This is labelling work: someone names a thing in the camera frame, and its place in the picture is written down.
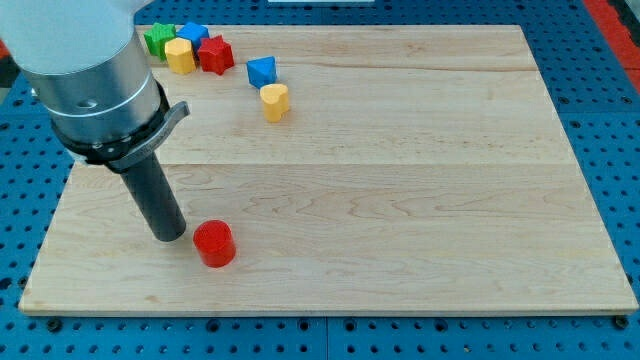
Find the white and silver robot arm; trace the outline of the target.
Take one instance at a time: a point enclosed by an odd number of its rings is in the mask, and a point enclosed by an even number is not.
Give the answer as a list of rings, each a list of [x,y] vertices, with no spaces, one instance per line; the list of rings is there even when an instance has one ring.
[[[134,27],[147,0],[3,0],[1,38],[76,158],[123,172],[153,156],[186,102],[167,103]]]

